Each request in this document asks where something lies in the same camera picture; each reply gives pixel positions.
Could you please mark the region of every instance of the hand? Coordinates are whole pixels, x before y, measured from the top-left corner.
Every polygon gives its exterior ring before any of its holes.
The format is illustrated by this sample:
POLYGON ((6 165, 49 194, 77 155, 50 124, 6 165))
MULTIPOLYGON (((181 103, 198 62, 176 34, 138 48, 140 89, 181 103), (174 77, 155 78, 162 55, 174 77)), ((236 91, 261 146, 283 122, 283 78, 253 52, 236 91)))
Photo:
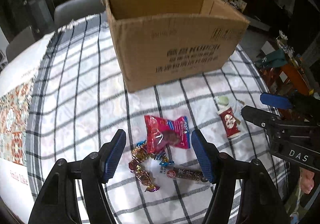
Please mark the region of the hand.
POLYGON ((301 182, 300 182, 301 190, 305 194, 309 194, 315 185, 315 182, 313 180, 315 173, 303 168, 300 168, 300 169, 301 169, 301 182))

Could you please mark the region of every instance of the red candy wrapper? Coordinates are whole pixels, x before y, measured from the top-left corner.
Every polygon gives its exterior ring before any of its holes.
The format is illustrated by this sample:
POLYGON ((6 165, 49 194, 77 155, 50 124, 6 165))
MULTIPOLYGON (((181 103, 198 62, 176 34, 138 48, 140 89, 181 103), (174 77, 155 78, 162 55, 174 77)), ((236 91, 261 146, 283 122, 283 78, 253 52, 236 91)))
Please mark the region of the red candy wrapper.
POLYGON ((189 128, 186 116, 179 117, 172 121, 145 115, 144 120, 147 126, 147 152, 158 154, 165 146, 190 148, 189 128))
POLYGON ((236 119, 233 116, 233 112, 230 106, 218 111, 218 115, 221 117, 224 128, 227 133, 227 138, 233 138, 239 135, 236 119))

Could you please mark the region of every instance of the open cardboard box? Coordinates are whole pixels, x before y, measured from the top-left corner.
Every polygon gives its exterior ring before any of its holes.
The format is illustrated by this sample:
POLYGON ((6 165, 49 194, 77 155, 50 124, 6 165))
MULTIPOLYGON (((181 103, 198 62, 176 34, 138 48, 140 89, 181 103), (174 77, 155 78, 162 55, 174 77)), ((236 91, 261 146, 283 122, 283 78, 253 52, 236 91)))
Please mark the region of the open cardboard box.
POLYGON ((106 0, 129 92, 220 69, 249 25, 221 0, 106 0))

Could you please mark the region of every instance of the blue gripper pad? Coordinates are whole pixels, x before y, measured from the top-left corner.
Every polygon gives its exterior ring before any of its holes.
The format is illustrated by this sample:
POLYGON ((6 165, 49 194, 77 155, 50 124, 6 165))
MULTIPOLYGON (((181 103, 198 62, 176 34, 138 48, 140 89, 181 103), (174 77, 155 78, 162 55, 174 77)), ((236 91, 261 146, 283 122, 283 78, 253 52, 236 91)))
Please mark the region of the blue gripper pad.
POLYGON ((293 105, 291 104, 291 102, 288 100, 287 97, 274 95, 266 92, 260 95, 260 101, 264 105, 273 106, 280 109, 293 108, 293 105))
POLYGON ((194 130, 191 134, 191 144, 196 153, 203 176, 211 183, 216 183, 218 179, 218 160, 219 151, 214 144, 208 143, 200 130, 194 130))
POLYGON ((107 158, 105 159, 104 170, 102 175, 102 180, 108 182, 109 179, 113 178, 115 171, 117 169, 118 163, 120 161, 122 152, 126 144, 126 134, 122 129, 119 129, 109 145, 109 151, 107 158))

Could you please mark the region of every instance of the plaid tablecloth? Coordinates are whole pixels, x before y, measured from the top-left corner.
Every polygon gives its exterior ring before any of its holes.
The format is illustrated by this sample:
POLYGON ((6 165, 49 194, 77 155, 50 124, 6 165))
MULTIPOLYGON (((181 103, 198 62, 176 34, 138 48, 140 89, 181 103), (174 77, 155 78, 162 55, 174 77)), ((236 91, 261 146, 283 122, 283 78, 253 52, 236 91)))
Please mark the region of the plaid tablecloth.
MULTIPOLYGON (((251 60, 238 45, 221 70, 157 85, 130 94, 126 91, 105 14, 84 18, 55 33, 35 81, 26 137, 29 183, 36 199, 55 161, 82 160, 109 142, 117 129, 127 134, 127 146, 116 173, 105 186, 106 197, 118 223, 201 223, 213 187, 186 180, 170 181, 155 193, 128 169, 131 149, 146 138, 144 115, 168 119, 188 117, 189 129, 200 129, 219 151, 233 158, 259 158, 279 194, 287 193, 288 165, 268 152, 263 129, 242 121, 241 135, 232 140, 217 115, 214 97, 227 95, 276 113, 260 102, 268 91, 251 60)), ((170 148, 175 163, 199 168, 193 149, 170 148)), ((88 215, 81 181, 77 181, 81 219, 88 215)), ((241 182, 237 181, 230 223, 239 209, 241 182)))

